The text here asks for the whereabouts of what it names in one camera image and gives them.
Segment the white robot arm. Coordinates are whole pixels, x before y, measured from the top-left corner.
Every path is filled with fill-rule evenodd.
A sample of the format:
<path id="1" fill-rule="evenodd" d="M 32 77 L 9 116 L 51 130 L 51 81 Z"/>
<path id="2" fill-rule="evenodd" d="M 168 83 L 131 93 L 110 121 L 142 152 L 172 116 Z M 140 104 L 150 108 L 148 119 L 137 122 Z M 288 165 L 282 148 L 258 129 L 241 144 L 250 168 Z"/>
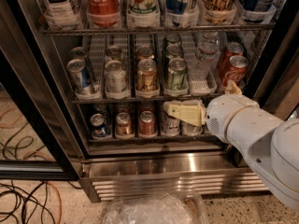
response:
<path id="1" fill-rule="evenodd" d="M 163 108 L 191 125 L 205 124 L 212 135 L 233 145 L 279 201 L 299 210 L 299 119 L 283 120 L 264 111 L 233 81 L 207 107 L 171 101 Z"/>

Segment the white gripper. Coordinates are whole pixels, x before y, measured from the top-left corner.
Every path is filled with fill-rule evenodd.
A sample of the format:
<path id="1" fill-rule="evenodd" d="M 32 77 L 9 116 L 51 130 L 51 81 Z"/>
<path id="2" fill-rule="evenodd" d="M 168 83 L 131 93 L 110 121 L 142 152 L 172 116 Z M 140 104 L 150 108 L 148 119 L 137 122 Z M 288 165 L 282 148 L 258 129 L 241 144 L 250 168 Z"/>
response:
<path id="1" fill-rule="evenodd" d="M 259 108 L 257 102 L 242 95 L 242 90 L 232 80 L 228 81 L 225 93 L 213 99 L 205 109 L 200 101 L 164 102 L 164 111 L 171 117 L 180 119 L 193 126 L 205 124 L 208 130 L 217 136 L 223 143 L 227 143 L 227 128 L 233 117 L 246 107 Z"/>

